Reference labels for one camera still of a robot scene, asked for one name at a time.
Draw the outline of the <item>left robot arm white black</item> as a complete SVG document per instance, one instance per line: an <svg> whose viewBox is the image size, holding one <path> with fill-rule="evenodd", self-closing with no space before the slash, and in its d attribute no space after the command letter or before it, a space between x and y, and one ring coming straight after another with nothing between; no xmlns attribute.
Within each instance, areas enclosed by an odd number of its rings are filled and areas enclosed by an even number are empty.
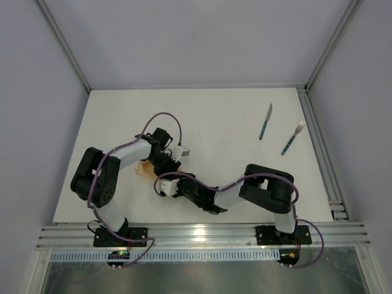
<svg viewBox="0 0 392 294"><path fill-rule="evenodd" d="M71 180L71 191L87 202L88 208L107 230L117 233L127 222L113 200L119 172L139 161L148 161L155 176L178 171L179 160L189 155L189 149L176 145L168 151L167 144L170 142L171 136L157 128L153 134L140 134L134 141L106 153L90 147Z"/></svg>

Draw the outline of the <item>green handled knife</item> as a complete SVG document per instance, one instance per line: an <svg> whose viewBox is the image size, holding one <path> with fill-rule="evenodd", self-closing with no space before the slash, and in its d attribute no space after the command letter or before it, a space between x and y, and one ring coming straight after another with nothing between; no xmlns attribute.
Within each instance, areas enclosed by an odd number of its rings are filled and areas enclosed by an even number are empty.
<svg viewBox="0 0 392 294"><path fill-rule="evenodd" d="M267 125L268 125L268 121L270 120L270 117L271 117L271 114L272 114L272 111L273 111L273 105L270 104L269 108L268 108L268 111L266 113L266 117L265 117L265 120L264 120L264 123L263 123L262 130L261 130L260 135L259 135L259 140L263 139L265 130L266 130Z"/></svg>

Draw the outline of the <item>green handled fork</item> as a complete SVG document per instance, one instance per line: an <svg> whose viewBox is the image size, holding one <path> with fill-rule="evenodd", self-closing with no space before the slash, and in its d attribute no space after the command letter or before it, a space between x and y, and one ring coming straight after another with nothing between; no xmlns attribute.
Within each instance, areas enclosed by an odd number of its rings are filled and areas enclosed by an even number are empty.
<svg viewBox="0 0 392 294"><path fill-rule="evenodd" d="M287 144L285 145L284 149L282 150L282 152L281 152L282 156L284 156L285 153L288 151L289 147L291 146L291 144L295 140L296 136L304 129L305 125L306 125L305 121L300 121L299 122L299 124L297 125L293 135L290 138L290 140L287 142Z"/></svg>

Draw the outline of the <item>beige satin napkin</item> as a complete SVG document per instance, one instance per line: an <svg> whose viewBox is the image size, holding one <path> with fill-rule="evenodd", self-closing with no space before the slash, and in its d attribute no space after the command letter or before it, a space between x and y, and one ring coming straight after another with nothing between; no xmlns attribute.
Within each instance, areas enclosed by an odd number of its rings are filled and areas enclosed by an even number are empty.
<svg viewBox="0 0 392 294"><path fill-rule="evenodd" d="M155 180L157 178L157 175L154 173L154 166L149 161L139 161L135 172L139 176L150 180Z"/></svg>

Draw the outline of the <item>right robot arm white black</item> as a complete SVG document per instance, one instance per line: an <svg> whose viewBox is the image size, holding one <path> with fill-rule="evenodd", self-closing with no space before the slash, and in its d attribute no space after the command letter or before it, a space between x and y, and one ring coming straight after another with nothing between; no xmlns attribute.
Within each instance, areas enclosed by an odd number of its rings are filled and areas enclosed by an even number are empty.
<svg viewBox="0 0 392 294"><path fill-rule="evenodd" d="M299 191L289 173L249 164L238 180L226 186L210 187L188 173L178 173L173 181L173 198L185 197L214 215L247 201L274 214L274 234L282 244L296 240L294 205Z"/></svg>

